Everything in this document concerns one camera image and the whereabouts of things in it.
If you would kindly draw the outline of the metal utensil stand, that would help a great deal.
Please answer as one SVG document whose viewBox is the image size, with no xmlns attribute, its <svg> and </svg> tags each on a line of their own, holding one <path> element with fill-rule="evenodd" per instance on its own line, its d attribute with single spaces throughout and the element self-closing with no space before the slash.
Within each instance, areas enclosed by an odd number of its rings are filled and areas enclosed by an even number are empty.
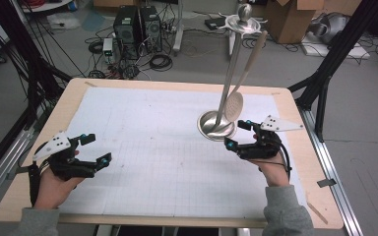
<svg viewBox="0 0 378 236">
<path fill-rule="evenodd" d="M 241 4 L 234 15 L 225 17 L 224 29 L 235 33 L 235 40 L 232 48 L 229 66 L 227 68 L 225 82 L 220 97 L 220 106 L 218 110 L 207 111 L 198 119 L 198 130 L 207 139 L 212 141 L 223 141 L 230 138 L 236 133 L 236 125 L 229 122 L 224 116 L 224 107 L 227 97 L 235 88 L 230 88 L 235 66 L 237 64 L 238 54 L 241 47 L 243 36 L 263 32 L 261 22 L 252 17 L 252 6 L 248 3 Z"/>
</svg>

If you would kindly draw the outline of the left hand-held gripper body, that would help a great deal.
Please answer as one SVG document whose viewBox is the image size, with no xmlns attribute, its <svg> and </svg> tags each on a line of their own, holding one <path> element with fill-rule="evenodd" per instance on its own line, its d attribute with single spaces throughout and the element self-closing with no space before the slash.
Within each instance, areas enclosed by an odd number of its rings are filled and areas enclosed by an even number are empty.
<svg viewBox="0 0 378 236">
<path fill-rule="evenodd" d="M 96 173 L 95 162 L 76 158 L 80 136 L 68 138 L 64 131 L 60 131 L 35 151 L 32 160 L 45 158 L 44 162 L 54 175 L 65 181 L 74 177 L 93 178 Z"/>
</svg>

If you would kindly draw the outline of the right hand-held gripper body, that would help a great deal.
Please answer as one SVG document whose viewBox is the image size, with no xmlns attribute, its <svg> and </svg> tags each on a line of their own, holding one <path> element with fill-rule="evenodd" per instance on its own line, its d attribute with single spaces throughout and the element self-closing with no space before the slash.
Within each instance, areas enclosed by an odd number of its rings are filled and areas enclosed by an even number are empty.
<svg viewBox="0 0 378 236">
<path fill-rule="evenodd" d="M 278 132 L 295 131 L 304 128 L 302 124 L 294 123 L 279 117 L 269 115 L 261 123 L 260 127 L 253 131 L 256 142 L 253 144 L 238 145 L 237 155 L 241 159 L 268 159 L 274 157 L 283 146 L 283 142 Z"/>
</svg>

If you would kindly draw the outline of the black frame strut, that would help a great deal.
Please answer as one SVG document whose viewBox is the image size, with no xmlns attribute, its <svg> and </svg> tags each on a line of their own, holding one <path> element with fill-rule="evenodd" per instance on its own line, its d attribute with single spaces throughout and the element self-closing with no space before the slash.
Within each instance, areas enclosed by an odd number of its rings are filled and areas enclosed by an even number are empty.
<svg viewBox="0 0 378 236">
<path fill-rule="evenodd" d="M 0 44 L 13 62 L 19 76 L 28 83 L 26 109 L 27 126 L 37 120 L 37 109 L 44 100 L 57 100 L 64 89 L 56 78 L 70 82 L 72 77 L 47 62 L 35 46 L 14 4 L 10 0 L 0 0 L 0 26 L 8 35 L 24 63 L 14 59 L 11 49 L 0 37 Z"/>
<path fill-rule="evenodd" d="M 323 128 L 330 80 L 376 19 L 378 0 L 362 0 L 318 69 L 310 77 L 288 87 L 291 92 L 303 89 L 302 94 L 295 99 L 301 110 L 310 111 L 314 101 L 318 101 L 313 131 L 320 142 L 324 142 Z"/>
</svg>

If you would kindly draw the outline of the small white device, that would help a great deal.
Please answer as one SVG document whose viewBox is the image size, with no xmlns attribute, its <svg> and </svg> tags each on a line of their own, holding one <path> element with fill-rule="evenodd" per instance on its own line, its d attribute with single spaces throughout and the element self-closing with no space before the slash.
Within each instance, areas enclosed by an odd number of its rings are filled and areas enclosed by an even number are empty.
<svg viewBox="0 0 378 236">
<path fill-rule="evenodd" d="M 113 53 L 113 39 L 105 38 L 103 40 L 102 53 L 104 55 L 105 62 L 107 64 L 112 64 L 114 62 L 114 53 Z"/>
</svg>

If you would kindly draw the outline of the black computer tower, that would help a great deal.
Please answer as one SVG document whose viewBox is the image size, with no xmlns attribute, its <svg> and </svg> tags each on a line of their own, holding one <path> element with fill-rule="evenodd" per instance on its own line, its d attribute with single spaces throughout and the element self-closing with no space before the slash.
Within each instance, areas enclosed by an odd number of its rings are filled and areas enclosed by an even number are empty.
<svg viewBox="0 0 378 236">
<path fill-rule="evenodd" d="M 121 56 L 136 60 L 138 58 L 138 44 L 142 38 L 138 7 L 121 5 L 114 20 L 113 29 Z"/>
<path fill-rule="evenodd" d="M 155 6 L 143 6 L 140 9 L 143 28 L 143 40 L 148 52 L 162 52 L 161 26 Z"/>
</svg>

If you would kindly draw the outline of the person's right hand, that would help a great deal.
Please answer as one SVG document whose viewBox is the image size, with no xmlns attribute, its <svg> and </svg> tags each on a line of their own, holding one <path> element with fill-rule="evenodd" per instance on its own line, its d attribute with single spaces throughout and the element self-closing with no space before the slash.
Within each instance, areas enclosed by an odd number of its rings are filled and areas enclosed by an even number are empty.
<svg viewBox="0 0 378 236">
<path fill-rule="evenodd" d="M 260 168 L 269 187 L 284 187 L 289 185 L 284 159 L 280 152 L 268 159 L 252 159 L 251 163 Z"/>
</svg>

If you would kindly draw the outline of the grey bag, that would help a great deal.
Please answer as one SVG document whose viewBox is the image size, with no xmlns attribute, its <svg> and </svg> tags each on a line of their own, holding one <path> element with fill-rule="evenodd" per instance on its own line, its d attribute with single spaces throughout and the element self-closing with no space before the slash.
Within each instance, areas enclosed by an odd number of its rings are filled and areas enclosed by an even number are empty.
<svg viewBox="0 0 378 236">
<path fill-rule="evenodd" d="M 307 28 L 314 36 L 322 42 L 330 44 L 331 41 L 342 32 L 349 21 L 349 16 L 341 13 L 322 13 L 313 19 Z"/>
</svg>

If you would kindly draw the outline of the large cardboard box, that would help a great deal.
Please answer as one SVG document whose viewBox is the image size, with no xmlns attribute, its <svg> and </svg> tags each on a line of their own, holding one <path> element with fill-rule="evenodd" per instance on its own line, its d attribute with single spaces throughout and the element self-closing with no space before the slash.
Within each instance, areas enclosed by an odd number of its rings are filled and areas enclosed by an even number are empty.
<svg viewBox="0 0 378 236">
<path fill-rule="evenodd" d="M 266 30 L 277 43 L 298 43 L 324 0 L 268 0 L 264 19 Z"/>
</svg>

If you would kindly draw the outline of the white grid mat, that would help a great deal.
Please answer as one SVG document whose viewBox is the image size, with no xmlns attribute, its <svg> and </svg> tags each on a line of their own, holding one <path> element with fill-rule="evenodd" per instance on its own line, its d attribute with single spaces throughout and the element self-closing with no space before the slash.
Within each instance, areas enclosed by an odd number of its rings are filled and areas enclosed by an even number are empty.
<svg viewBox="0 0 378 236">
<path fill-rule="evenodd" d="M 67 129 L 93 134 L 81 160 L 111 153 L 84 181 L 65 213 L 261 219 L 266 181 L 257 167 L 198 131 L 217 92 L 88 88 Z"/>
</svg>

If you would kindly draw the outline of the aluminium rail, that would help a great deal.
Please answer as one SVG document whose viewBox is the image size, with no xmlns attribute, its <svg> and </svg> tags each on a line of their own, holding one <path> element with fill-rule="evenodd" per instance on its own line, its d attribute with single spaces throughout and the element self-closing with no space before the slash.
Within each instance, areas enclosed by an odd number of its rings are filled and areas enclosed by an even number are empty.
<svg viewBox="0 0 378 236">
<path fill-rule="evenodd" d="M 325 179 L 335 179 L 337 182 L 336 185 L 329 188 L 342 217 L 347 235 L 364 236 L 326 143 L 315 131 L 316 119 L 311 111 L 300 109 L 299 114 L 302 118 L 304 126 L 306 127 L 310 141 L 316 151 L 318 160 L 325 175 Z"/>
<path fill-rule="evenodd" d="M 0 159 L 0 187 L 7 176 L 13 171 L 19 158 L 24 155 L 33 137 L 34 129 L 22 130 L 9 142 L 9 146 L 4 149 Z"/>
</svg>

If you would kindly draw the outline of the person's left hand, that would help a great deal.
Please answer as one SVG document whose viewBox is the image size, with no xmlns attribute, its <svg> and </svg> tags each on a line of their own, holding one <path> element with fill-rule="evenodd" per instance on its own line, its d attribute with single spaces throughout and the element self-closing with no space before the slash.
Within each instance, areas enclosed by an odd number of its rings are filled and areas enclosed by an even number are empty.
<svg viewBox="0 0 378 236">
<path fill-rule="evenodd" d="M 40 185 L 34 209 L 57 209 L 70 193 L 84 181 L 84 178 L 74 177 L 64 181 L 55 176 L 50 168 L 46 168 L 40 176 Z"/>
</svg>

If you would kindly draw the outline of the round white table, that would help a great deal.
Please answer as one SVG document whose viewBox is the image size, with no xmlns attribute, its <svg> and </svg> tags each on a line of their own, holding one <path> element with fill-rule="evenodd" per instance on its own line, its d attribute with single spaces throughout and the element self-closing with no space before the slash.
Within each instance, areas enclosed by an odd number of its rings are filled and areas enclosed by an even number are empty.
<svg viewBox="0 0 378 236">
<path fill-rule="evenodd" d="M 68 5 L 72 0 L 20 0 L 23 11 L 43 12 Z"/>
</svg>

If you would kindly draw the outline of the black tape piece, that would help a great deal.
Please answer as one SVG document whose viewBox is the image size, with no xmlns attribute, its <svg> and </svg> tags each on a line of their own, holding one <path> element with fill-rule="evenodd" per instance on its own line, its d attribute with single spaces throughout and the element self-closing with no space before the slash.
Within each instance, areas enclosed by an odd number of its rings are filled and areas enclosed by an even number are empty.
<svg viewBox="0 0 378 236">
<path fill-rule="evenodd" d="M 317 182 L 320 188 L 331 187 L 337 184 L 335 179 L 323 179 Z"/>
</svg>

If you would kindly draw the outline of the flat black box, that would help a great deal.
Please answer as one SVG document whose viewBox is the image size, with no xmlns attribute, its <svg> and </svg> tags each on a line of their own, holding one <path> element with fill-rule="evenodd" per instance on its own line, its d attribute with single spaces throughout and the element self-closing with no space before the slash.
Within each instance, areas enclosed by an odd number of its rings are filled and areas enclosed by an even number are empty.
<svg viewBox="0 0 378 236">
<path fill-rule="evenodd" d="M 204 23 L 209 30 L 217 30 L 225 25 L 225 17 L 206 19 Z"/>
</svg>

